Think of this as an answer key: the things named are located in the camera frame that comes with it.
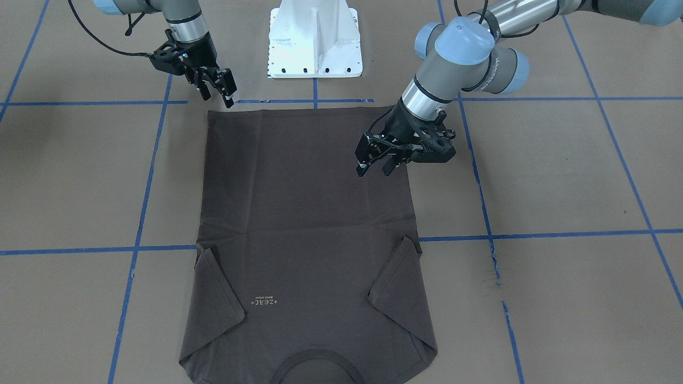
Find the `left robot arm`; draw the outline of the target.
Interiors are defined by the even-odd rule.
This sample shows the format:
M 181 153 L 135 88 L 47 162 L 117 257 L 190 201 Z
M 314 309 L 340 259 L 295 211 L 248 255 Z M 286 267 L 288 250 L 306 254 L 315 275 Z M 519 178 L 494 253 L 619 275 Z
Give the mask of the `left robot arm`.
M 446 106 L 459 92 L 512 94 L 525 84 L 529 63 L 521 52 L 496 44 L 522 37 L 559 15 L 588 11 L 642 25 L 663 26 L 681 18 L 681 1 L 498 1 L 485 2 L 448 24 L 429 23 L 415 39 L 422 59 L 396 104 L 383 114 L 380 133 L 367 131 L 356 148 L 357 174 L 377 161 L 390 175 L 402 164 L 446 163 L 456 151 L 455 133 L 444 126 Z

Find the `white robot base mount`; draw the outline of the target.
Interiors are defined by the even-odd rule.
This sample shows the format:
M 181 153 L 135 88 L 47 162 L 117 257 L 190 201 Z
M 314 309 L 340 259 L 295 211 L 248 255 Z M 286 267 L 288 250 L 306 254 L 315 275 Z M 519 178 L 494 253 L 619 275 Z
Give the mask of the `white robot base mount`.
M 353 78 L 363 73 L 356 9 L 346 1 L 282 1 L 270 11 L 269 78 Z

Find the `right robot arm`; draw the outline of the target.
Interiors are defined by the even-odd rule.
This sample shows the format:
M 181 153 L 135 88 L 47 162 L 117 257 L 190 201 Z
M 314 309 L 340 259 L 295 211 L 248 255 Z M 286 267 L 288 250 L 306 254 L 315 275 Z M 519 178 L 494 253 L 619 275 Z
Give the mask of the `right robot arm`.
M 127 56 L 147 58 L 156 70 L 174 76 L 185 76 L 203 100 L 211 98 L 210 87 L 217 90 L 226 108 L 234 104 L 236 82 L 229 68 L 220 68 L 217 51 L 198 1 L 95 1 L 104 14 L 127 15 L 126 34 L 145 15 L 161 13 L 168 23 L 166 42 L 153 53 L 129 53 Z

